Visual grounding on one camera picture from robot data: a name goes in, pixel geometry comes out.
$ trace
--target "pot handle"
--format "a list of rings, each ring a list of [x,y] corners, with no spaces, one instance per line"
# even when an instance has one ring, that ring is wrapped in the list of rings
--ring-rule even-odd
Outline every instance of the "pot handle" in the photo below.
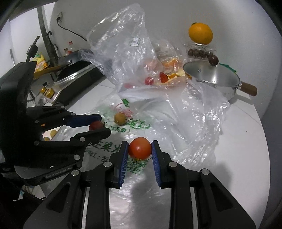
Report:
[[[249,83],[241,82],[238,86],[238,89],[251,96],[257,95],[257,88]]]

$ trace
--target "yellow package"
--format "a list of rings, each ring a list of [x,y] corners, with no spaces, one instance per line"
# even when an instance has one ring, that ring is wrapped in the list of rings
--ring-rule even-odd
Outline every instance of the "yellow package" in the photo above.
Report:
[[[36,56],[34,58],[32,58],[31,61],[36,61],[37,62],[34,72],[41,71],[44,68],[48,67],[48,64],[46,63],[46,60],[45,60],[44,56],[41,53],[36,54]]]

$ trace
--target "bottle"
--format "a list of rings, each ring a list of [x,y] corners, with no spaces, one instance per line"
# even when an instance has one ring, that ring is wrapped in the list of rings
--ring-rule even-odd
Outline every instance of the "bottle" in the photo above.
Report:
[[[68,56],[68,55],[69,55],[69,53],[68,53],[68,48],[65,48],[64,51],[65,51],[64,57]]]
[[[68,53],[72,53],[74,51],[74,48],[73,48],[73,44],[72,44],[72,41],[69,42],[69,46],[68,46]]]

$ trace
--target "cherry tomato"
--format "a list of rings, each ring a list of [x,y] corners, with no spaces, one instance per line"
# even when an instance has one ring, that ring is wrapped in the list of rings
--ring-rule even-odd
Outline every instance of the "cherry tomato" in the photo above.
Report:
[[[149,77],[147,77],[147,78],[145,79],[144,84],[145,84],[145,85],[153,85],[154,82],[155,82],[154,78],[151,77],[151,76],[149,76]]]
[[[130,84],[130,83],[125,83],[125,84],[124,84],[124,87],[125,87],[126,89],[130,89],[130,88],[133,88],[133,85]]]
[[[135,138],[128,148],[128,153],[132,158],[138,158],[141,160],[147,159],[152,152],[150,142],[143,137]]]
[[[165,83],[168,81],[168,76],[166,74],[164,74],[163,72],[160,73],[160,81],[162,83]]]
[[[89,125],[89,131],[101,129],[104,127],[104,123],[101,121],[94,121]]]

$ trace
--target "power outlet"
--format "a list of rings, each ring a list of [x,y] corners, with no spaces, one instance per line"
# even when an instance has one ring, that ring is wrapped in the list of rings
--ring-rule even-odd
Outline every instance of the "power outlet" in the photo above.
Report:
[[[62,20],[63,19],[63,12],[60,12],[57,17],[60,17],[60,20]]]

